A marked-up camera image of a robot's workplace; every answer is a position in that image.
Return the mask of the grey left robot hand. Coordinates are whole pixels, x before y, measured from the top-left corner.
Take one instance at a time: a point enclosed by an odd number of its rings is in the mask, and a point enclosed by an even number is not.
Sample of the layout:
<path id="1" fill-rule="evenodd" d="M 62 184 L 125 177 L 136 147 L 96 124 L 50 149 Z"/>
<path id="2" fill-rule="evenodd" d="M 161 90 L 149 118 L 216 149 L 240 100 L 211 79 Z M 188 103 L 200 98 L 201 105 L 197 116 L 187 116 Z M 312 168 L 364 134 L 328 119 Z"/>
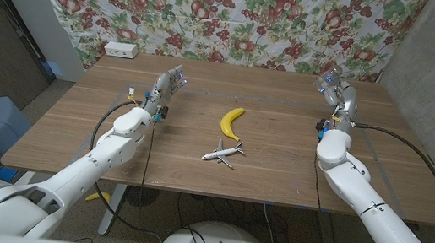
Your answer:
<path id="1" fill-rule="evenodd" d="M 172 96 L 188 82 L 182 75 L 182 70 L 183 66 L 178 65 L 159 75 L 150 95 L 140 106 L 151 115 L 156 115 L 164 107 L 167 107 Z"/>

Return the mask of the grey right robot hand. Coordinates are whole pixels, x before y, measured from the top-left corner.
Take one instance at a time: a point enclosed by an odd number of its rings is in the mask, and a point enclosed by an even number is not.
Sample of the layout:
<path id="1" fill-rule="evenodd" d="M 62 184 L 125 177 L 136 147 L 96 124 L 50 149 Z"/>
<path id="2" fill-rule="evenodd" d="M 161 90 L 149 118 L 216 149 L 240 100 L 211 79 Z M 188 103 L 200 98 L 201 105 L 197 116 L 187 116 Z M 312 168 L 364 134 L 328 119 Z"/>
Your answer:
<path id="1" fill-rule="evenodd" d="M 352 128 L 356 113 L 356 89 L 344 79 L 326 74 L 319 75 L 315 84 L 326 102 L 332 106 L 333 127 L 347 134 Z"/>

